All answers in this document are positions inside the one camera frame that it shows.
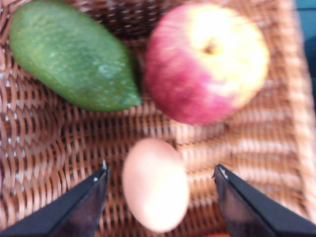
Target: avocado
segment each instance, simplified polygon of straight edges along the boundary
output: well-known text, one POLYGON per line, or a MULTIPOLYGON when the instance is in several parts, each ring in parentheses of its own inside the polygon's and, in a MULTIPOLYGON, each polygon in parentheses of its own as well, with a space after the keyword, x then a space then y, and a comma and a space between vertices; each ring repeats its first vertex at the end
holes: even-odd
POLYGON ((101 24, 65 2, 20 6, 9 40, 22 68, 80 108, 120 111, 141 103, 135 57, 101 24))

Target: red and yellow apple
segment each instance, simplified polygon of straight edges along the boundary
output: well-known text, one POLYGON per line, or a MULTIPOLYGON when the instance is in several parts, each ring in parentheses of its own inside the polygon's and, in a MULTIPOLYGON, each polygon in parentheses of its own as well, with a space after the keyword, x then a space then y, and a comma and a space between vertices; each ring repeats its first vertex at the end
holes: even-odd
POLYGON ((210 124, 258 92, 269 58, 261 31, 249 19, 210 3, 187 3, 168 12, 154 29, 145 85, 171 119, 210 124))

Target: egg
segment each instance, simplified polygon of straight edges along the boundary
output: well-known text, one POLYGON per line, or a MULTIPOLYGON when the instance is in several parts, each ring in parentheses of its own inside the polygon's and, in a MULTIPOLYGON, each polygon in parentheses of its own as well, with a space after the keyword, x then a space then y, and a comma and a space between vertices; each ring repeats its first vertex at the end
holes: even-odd
POLYGON ((136 143, 124 162, 122 184, 133 216, 153 232, 173 230, 187 212, 190 193, 185 165, 163 140, 136 143))

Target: wicker basket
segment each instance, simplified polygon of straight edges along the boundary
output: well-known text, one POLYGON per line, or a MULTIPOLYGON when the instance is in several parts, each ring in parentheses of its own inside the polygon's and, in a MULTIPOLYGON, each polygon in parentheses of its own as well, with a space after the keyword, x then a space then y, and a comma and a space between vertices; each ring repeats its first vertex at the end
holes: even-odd
MULTIPOLYGON (((188 213, 160 236, 199 237, 225 231, 214 180, 222 163, 276 201, 316 222, 315 115, 301 35, 291 0, 213 0, 249 16, 262 30, 272 63, 260 93, 222 123, 189 126, 141 106, 93 113, 65 102, 12 59, 12 12, 27 0, 1 0, 0 229, 50 203, 96 170, 112 169, 97 236, 156 236, 129 212, 121 168, 130 146, 159 137, 182 154, 191 187, 188 213)), ((131 47, 144 66, 146 40, 177 0, 70 0, 131 47)))

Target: apple stem cavity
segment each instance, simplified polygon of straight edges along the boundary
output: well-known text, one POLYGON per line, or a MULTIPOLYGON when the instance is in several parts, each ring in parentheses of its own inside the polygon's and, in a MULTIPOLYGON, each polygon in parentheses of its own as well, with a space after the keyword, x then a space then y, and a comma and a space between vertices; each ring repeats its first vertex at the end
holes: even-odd
POLYGON ((206 53, 206 54, 211 54, 211 55, 213 55, 213 54, 215 54, 216 49, 217 49, 216 40, 215 40, 215 39, 210 39, 210 40, 208 41, 207 46, 204 48, 203 51, 204 51, 204 53, 206 53))

